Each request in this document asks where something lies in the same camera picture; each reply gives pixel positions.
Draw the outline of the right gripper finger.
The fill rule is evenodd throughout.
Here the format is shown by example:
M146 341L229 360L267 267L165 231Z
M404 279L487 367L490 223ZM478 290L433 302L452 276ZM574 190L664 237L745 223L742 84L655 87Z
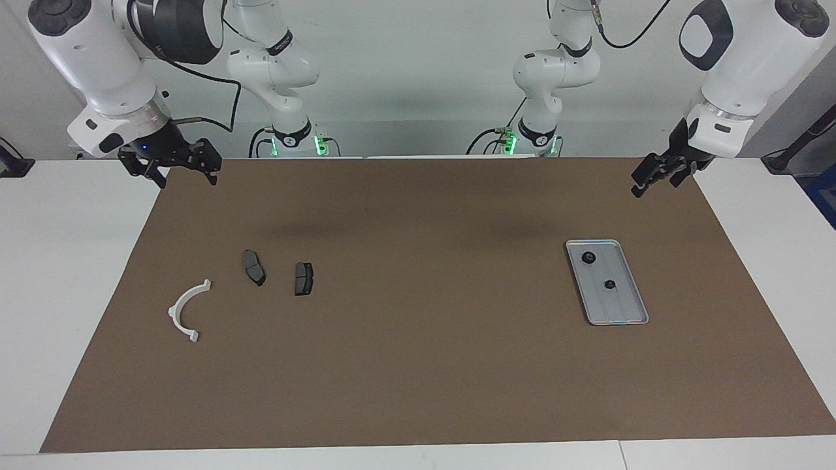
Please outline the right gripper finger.
M222 157L209 140L201 138L188 146L186 167L206 176L209 184L217 185L217 173L222 167Z
M159 189L165 189L167 186L167 179L159 171L156 161L144 161L136 151L129 151L126 147L119 149L118 161L125 167L129 175L134 176L134 178L142 176L154 182Z

